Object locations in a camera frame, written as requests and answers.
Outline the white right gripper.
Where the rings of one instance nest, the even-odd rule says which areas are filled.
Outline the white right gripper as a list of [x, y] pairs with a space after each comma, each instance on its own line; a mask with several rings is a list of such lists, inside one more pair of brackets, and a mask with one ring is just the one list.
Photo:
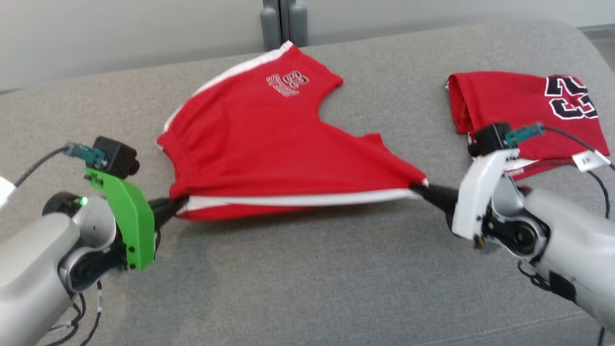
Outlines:
[[410, 190], [452, 217], [452, 233], [473, 240], [481, 236], [482, 219], [505, 172], [506, 162], [516, 160], [517, 148], [496, 150], [476, 159], [468, 169], [459, 190], [443, 185], [412, 183]]

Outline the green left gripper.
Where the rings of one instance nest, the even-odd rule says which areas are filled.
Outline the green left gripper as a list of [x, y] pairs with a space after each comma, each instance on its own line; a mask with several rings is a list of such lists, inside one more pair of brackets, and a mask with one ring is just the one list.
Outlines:
[[130, 182], [90, 167], [86, 175], [91, 177], [90, 186], [101, 191], [110, 206], [125, 244], [128, 267], [149, 267], [155, 258], [156, 231], [184, 208], [189, 197], [156, 198], [148, 205], [140, 188]]

